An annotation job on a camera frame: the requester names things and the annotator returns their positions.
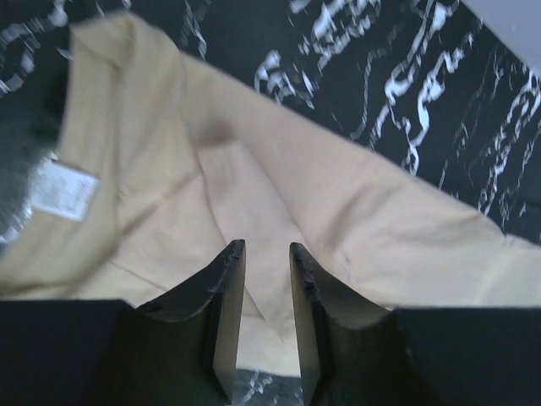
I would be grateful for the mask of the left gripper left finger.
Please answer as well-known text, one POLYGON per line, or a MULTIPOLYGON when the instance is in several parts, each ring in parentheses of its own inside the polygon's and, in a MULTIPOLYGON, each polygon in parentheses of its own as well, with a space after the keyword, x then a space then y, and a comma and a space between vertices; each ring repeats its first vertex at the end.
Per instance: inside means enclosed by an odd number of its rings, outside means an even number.
POLYGON ((4 300, 4 405, 228 405, 245 243, 133 307, 109 300, 4 300))

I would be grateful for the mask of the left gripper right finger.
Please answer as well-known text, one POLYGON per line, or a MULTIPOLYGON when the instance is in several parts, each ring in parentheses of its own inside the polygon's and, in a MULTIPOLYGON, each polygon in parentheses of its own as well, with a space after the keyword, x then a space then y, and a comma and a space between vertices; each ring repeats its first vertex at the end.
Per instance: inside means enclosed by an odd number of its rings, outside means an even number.
POLYGON ((537 308, 387 310, 299 243, 290 270, 307 405, 537 405, 537 308))

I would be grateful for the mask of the beige t shirt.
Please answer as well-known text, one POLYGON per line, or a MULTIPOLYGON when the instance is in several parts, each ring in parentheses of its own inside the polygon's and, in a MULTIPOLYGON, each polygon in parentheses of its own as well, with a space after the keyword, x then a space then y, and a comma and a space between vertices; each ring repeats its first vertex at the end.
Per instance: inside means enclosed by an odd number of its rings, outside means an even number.
POLYGON ((74 25, 63 177, 1 259, 5 299, 142 305, 247 245, 238 365, 297 376, 289 246, 385 307, 537 306, 540 250, 120 12, 74 25))

